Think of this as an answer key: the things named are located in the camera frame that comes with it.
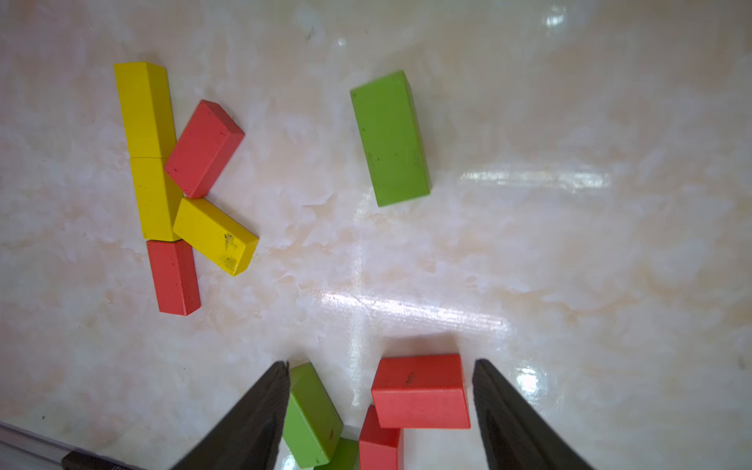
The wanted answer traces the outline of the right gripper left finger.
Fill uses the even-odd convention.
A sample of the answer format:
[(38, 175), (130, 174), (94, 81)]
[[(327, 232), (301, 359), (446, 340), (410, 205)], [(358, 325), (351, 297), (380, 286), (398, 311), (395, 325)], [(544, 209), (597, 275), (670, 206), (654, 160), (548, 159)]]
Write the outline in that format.
[(176, 469), (272, 469), (290, 397), (290, 366), (274, 362)]

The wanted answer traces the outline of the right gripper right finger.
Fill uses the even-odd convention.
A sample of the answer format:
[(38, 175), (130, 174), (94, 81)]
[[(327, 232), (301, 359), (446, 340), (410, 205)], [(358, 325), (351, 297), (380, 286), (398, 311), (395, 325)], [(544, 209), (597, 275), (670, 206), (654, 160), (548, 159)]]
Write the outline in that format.
[(489, 468), (593, 469), (489, 360), (475, 361), (472, 386)]

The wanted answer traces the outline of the yellow block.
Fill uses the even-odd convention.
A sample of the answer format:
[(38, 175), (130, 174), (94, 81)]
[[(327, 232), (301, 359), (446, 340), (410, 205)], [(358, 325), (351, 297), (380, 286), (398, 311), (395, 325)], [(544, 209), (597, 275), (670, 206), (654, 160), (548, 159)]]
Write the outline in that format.
[(147, 63), (114, 64), (131, 158), (168, 158), (176, 143), (168, 73)]
[(136, 205), (143, 237), (178, 241), (174, 221), (183, 192), (165, 171), (166, 159), (138, 157), (130, 160)]
[(183, 198), (174, 232), (231, 276), (245, 271), (259, 237), (204, 198)]

